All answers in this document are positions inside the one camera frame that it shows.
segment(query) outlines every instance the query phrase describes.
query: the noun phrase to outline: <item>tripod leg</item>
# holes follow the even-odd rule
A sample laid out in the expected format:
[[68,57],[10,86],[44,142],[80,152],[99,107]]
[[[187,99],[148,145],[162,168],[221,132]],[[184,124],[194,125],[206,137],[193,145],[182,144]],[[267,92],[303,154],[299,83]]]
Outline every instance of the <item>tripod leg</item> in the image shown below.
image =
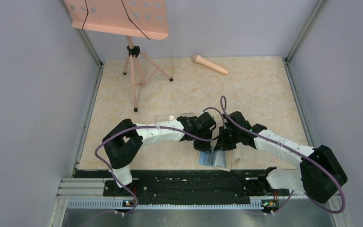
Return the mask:
[[159,65],[157,65],[150,57],[148,57],[143,51],[140,51],[140,54],[149,61],[155,68],[157,68],[162,74],[164,74],[170,81],[173,81],[173,78],[171,78]]
[[127,74],[127,65],[129,64],[129,58],[130,58],[130,56],[127,55],[126,64],[124,64],[123,75],[126,75]]
[[134,102],[134,112],[138,111],[137,95],[136,95],[136,82],[134,81],[134,61],[133,57],[130,58],[131,65],[131,83],[133,85],[133,102]]
[[141,80],[141,84],[143,86],[145,86],[146,82],[145,82],[145,76],[143,74],[143,70],[141,70],[141,66],[140,66],[140,62],[138,61],[138,58],[133,57],[137,66],[137,71],[138,71],[138,75],[140,76],[140,80]]

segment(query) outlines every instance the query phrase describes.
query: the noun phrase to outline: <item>pink music stand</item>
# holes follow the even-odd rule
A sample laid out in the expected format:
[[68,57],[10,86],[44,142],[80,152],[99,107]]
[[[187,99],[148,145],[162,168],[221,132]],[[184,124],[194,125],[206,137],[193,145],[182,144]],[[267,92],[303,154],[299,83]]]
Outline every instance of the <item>pink music stand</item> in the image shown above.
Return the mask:
[[[126,36],[129,46],[127,47],[128,55],[123,74],[126,75],[127,66],[130,63],[135,112],[138,111],[136,83],[134,80],[135,65],[143,86],[152,78],[156,70],[159,70],[170,81],[173,81],[147,54],[141,51],[138,46],[134,46],[131,40],[131,36],[145,37],[144,34],[150,39],[159,40],[165,39],[169,35],[165,0],[123,0],[130,19],[144,34],[129,21],[121,0],[64,0],[64,2],[73,19],[71,25],[74,28]],[[145,80],[137,59],[139,54],[156,68],[147,80]]]

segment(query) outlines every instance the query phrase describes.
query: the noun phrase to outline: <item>robotic arm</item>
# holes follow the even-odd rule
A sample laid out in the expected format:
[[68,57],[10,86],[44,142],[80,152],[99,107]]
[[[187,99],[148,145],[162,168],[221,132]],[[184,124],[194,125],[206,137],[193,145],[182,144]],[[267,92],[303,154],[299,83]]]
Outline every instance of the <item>robotic arm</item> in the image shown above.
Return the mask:
[[[229,119],[226,119],[227,122],[225,122],[224,126],[219,127],[219,136],[215,150],[233,150],[236,148],[236,144],[241,142],[245,146],[275,155],[297,168],[277,169],[276,167],[269,167],[260,175],[260,178],[265,180],[271,188],[306,192],[308,196],[320,203],[328,201],[337,191],[335,184],[319,168],[284,148],[283,145],[295,149],[300,154],[320,164],[333,175],[340,186],[347,182],[347,176],[330,148],[324,145],[314,148],[297,144],[276,135],[263,125],[255,124],[251,126],[245,120],[242,113],[238,111],[233,112],[229,116],[243,128],[261,137],[241,130]],[[193,140],[193,146],[196,150],[209,153],[211,152],[210,141],[212,131],[216,128],[216,122],[207,112],[204,112],[199,117],[178,117],[172,121],[159,124],[134,124],[130,119],[125,119],[105,136],[103,141],[132,127],[137,127],[137,129],[123,133],[104,145],[105,152],[112,166],[112,172],[124,185],[132,182],[130,163],[140,147],[163,141]],[[189,135],[203,138],[207,141],[196,140]],[[277,141],[278,144],[264,138]]]

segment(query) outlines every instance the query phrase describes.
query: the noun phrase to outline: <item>table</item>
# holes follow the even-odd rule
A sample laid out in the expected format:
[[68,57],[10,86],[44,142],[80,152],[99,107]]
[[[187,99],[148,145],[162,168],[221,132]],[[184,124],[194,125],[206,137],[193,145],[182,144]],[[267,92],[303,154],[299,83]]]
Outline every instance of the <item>table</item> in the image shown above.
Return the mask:
[[[260,123],[280,136],[307,144],[280,56],[207,59],[229,70],[229,74],[212,71],[193,63],[190,58],[154,59],[174,81],[168,81],[158,72],[145,87],[140,89],[138,86],[141,102],[137,113],[133,111],[131,73],[126,76],[122,73],[125,60],[107,60],[78,169],[107,169],[94,156],[94,150],[121,120],[130,118],[134,123],[154,123],[155,115],[194,112],[198,116],[205,107],[220,108],[221,95],[227,98],[229,113],[238,110],[252,125]],[[145,59],[140,63],[147,75],[154,71]],[[215,116],[217,125],[221,125],[219,115],[210,113]],[[103,148],[99,154],[107,159]],[[231,169],[294,168],[273,155],[242,144],[238,144],[231,154]],[[199,152],[194,150],[191,141],[164,142],[142,147],[130,167],[210,169],[198,165],[198,156]]]

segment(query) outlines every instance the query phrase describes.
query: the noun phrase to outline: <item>white wall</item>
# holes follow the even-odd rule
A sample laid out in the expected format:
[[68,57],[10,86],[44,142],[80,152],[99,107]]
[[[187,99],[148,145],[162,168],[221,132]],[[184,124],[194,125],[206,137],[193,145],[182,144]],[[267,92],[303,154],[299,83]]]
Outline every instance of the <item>white wall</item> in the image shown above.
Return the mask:
[[0,227],[48,224],[97,66],[58,0],[0,0]]
[[292,61],[315,141],[344,168],[354,226],[363,226],[363,1],[330,0]]
[[[317,0],[167,0],[169,36],[134,38],[151,57],[287,56]],[[87,32],[101,60],[125,58],[122,35]]]

